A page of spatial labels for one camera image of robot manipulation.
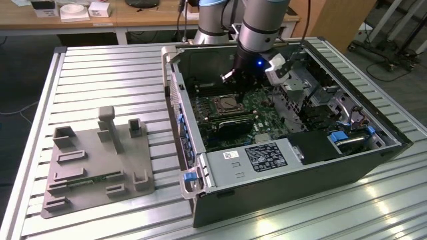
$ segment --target desk leg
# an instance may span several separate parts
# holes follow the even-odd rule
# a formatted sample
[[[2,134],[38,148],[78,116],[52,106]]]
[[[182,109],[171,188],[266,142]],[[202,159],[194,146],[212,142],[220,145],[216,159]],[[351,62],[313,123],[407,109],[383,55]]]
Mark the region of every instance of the desk leg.
[[[118,36],[119,45],[128,45],[127,32],[128,32],[127,27],[116,27],[115,28],[115,34]]]

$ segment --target motherboard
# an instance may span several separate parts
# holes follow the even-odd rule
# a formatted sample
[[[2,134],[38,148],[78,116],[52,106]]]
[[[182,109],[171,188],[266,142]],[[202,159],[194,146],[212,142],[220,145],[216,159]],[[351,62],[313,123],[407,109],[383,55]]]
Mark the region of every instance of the motherboard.
[[[191,100],[208,153],[277,140],[290,133],[271,93],[271,88],[248,92],[242,103],[234,94]]]

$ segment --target wooden cabinet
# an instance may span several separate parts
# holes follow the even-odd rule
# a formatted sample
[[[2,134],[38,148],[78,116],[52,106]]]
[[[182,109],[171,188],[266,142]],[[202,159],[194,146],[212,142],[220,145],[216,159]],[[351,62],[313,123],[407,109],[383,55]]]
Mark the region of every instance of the wooden cabinet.
[[[325,37],[345,53],[375,3],[377,0],[311,0],[307,37]],[[309,0],[291,0],[290,7],[301,17],[293,37],[301,38],[307,26]]]

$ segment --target black device on desk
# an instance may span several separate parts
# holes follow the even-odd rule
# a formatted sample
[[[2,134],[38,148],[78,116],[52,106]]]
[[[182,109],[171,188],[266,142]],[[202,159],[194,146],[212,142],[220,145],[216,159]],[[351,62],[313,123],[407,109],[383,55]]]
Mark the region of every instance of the black device on desk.
[[[160,0],[126,0],[126,3],[138,9],[152,9],[160,5]]]

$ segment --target gray floor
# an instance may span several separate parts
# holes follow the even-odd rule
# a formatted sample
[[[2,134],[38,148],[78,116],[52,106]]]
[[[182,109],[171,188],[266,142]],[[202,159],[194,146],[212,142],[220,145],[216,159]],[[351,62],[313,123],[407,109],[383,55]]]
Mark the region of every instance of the gray floor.
[[[367,21],[375,25],[381,21],[387,9],[374,10]],[[395,13],[385,27],[387,32],[395,21],[402,17]],[[402,43],[415,28],[417,23],[410,22],[405,31],[401,33],[397,43]],[[168,42],[171,33],[144,33],[134,36],[134,42],[142,39],[150,42],[155,37],[155,43]],[[411,48],[417,49],[427,39],[427,29],[419,34]],[[0,47],[0,112],[14,112],[39,100],[46,77],[48,74],[50,63],[55,47],[62,46],[56,36],[28,36],[10,37],[4,46]],[[366,70],[373,63],[382,62],[383,59],[374,54],[358,49],[346,54],[355,65]],[[427,66],[427,55],[422,55],[423,66]],[[418,66],[411,74],[394,82],[375,81],[386,90],[398,103],[409,110],[418,120],[427,125],[427,68]],[[391,80],[407,73],[405,70],[387,72],[381,66],[371,69],[373,74],[385,80]],[[36,108],[32,107],[24,115],[34,120]],[[0,116],[0,184],[14,183],[16,173],[24,153],[26,142],[31,131],[31,125],[19,116]],[[0,223],[7,208],[12,187],[0,187]]]

